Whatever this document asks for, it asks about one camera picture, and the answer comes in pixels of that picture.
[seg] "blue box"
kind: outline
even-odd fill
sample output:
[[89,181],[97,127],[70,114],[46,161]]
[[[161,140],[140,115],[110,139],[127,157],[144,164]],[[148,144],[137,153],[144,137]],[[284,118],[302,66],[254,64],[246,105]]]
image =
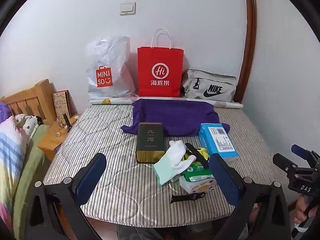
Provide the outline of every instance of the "blue box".
[[229,136],[219,123],[202,123],[199,140],[201,146],[207,149],[209,155],[219,153],[229,166],[239,158]]

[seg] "purple towel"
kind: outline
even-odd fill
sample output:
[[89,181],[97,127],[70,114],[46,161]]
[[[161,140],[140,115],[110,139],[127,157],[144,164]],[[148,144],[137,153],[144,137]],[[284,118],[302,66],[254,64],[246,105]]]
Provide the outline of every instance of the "purple towel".
[[[220,123],[213,106],[206,102],[139,99],[133,105],[132,126],[123,125],[124,133],[138,134],[140,122],[160,122],[164,136],[198,136],[202,123]],[[230,126],[222,124],[226,132]]]
[[7,120],[11,115],[9,106],[4,103],[0,103],[0,123]]

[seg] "hand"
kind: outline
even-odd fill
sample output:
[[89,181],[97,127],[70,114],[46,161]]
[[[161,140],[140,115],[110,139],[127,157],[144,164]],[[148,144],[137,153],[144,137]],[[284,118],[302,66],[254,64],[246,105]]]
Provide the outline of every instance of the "hand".
[[[306,203],[304,202],[303,195],[299,195],[299,198],[297,200],[296,208],[295,208],[295,218],[294,222],[296,224],[301,224],[303,221],[307,219],[307,216],[303,213],[307,208]],[[308,216],[314,217],[317,213],[318,207],[314,207],[309,211]]]

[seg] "book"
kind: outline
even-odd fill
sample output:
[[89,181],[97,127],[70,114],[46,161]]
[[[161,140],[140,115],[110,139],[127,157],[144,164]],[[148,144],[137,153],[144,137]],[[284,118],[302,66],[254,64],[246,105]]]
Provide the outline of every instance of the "book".
[[66,114],[70,118],[70,107],[68,101],[68,90],[57,91],[53,93],[54,109],[57,116],[63,119],[63,114]]
[[138,127],[136,159],[138,163],[157,163],[165,154],[161,123],[141,122]]

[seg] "white wall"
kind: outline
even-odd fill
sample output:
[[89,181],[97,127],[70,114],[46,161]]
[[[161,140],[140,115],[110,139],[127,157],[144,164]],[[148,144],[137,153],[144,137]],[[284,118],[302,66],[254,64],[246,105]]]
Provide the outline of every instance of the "white wall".
[[[120,3],[130,1],[137,3],[136,15],[120,16]],[[148,46],[159,27],[185,50],[185,67],[238,77],[245,12],[245,0],[28,0],[0,37],[0,95],[48,78],[57,90],[68,89],[82,112],[88,105],[86,44],[100,34],[130,37],[136,80],[137,47]]]
[[297,144],[320,153],[320,43],[289,0],[256,0],[257,40],[244,111],[269,147]]

